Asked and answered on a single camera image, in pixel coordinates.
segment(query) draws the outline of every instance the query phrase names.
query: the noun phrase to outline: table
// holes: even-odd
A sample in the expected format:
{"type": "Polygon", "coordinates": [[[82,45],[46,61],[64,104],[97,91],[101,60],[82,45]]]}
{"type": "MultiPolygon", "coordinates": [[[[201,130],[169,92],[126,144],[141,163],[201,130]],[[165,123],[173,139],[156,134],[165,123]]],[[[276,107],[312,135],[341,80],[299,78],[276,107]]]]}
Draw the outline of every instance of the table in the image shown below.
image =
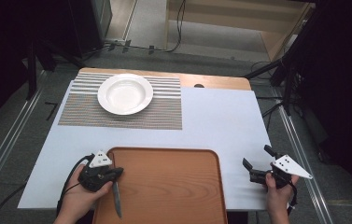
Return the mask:
{"type": "Polygon", "coordinates": [[[64,105],[70,96],[71,84],[18,208],[55,208],[63,182],[75,162],[96,153],[98,149],[108,151],[112,147],[211,149],[219,157],[227,211],[265,208],[265,190],[260,185],[249,182],[248,171],[242,165],[243,158],[247,158],[255,169],[268,170],[272,161],[272,157],[263,150],[264,145],[270,145],[270,141],[255,94],[246,79],[94,68],[81,69],[78,77],[121,73],[179,79],[182,129],[59,125],[64,105]],[[195,84],[202,84],[205,88],[193,88],[195,84]]]}

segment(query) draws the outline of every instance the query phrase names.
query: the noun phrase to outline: white table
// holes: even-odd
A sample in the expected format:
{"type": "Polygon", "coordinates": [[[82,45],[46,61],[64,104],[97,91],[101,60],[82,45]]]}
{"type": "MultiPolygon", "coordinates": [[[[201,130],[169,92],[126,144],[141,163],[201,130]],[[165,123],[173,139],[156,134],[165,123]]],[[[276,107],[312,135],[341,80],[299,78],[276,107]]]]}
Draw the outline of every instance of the white table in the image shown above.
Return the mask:
{"type": "Polygon", "coordinates": [[[18,208],[54,209],[75,163],[112,147],[211,149],[218,154],[227,211],[265,209],[265,190],[242,164],[268,170],[273,158],[253,91],[181,87],[182,130],[58,125],[69,90],[49,131],[18,208]]]}

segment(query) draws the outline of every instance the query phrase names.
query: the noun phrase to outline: finger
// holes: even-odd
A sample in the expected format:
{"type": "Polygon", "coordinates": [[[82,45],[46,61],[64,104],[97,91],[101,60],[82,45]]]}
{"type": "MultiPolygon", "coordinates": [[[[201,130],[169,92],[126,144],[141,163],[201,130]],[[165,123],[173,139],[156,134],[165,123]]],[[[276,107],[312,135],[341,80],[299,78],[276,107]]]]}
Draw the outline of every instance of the finger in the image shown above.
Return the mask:
{"type": "Polygon", "coordinates": [[[70,181],[71,181],[72,183],[78,182],[77,179],[79,178],[79,175],[80,175],[80,173],[82,172],[82,170],[83,170],[84,167],[85,167],[84,164],[80,164],[80,165],[77,167],[77,169],[74,171],[73,175],[71,175],[71,178],[70,178],[70,181]]]}
{"type": "Polygon", "coordinates": [[[296,185],[298,180],[299,180],[299,176],[298,175],[292,175],[291,176],[292,184],[296,185]]]}
{"type": "Polygon", "coordinates": [[[102,197],[106,195],[111,190],[112,184],[112,181],[105,183],[99,190],[97,190],[97,196],[102,197]]]}
{"type": "Polygon", "coordinates": [[[266,174],[265,180],[266,180],[266,185],[268,186],[268,189],[275,189],[275,178],[272,177],[271,173],[266,174]]]}

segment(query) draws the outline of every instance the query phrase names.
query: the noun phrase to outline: wrist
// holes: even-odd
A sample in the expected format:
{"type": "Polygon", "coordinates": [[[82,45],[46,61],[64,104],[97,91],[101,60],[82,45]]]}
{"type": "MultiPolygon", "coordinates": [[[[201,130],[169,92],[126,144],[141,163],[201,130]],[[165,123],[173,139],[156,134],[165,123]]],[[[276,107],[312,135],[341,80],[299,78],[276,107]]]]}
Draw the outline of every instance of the wrist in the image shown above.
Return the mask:
{"type": "Polygon", "coordinates": [[[73,217],[60,213],[54,220],[53,224],[75,224],[76,222],[77,221],[73,217]]]}
{"type": "Polygon", "coordinates": [[[269,212],[272,224],[289,224],[289,214],[287,210],[269,212]]]}

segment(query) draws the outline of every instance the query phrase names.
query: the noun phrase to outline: plate rim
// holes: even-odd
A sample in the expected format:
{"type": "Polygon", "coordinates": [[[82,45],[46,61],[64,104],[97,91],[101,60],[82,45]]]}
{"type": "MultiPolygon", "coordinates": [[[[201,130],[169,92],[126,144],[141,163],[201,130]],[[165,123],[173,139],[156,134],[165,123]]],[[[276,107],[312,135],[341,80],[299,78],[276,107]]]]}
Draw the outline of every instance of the plate rim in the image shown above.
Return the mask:
{"type": "Polygon", "coordinates": [[[145,109],[150,102],[152,101],[153,98],[153,87],[150,82],[142,76],[139,76],[137,74],[132,74],[132,73],[122,73],[122,74],[116,74],[112,77],[107,78],[99,87],[99,90],[97,92],[97,99],[99,101],[100,106],[105,109],[106,111],[116,114],[116,115],[132,115],[137,112],[140,112],[141,110],[145,109]],[[125,110],[125,111],[119,111],[118,109],[115,109],[111,106],[109,106],[107,100],[106,100],[106,90],[108,90],[109,87],[111,87],[110,83],[114,82],[114,84],[123,78],[128,78],[128,79],[134,79],[136,80],[137,83],[141,85],[141,87],[145,91],[145,98],[143,101],[133,109],[125,110]]]}

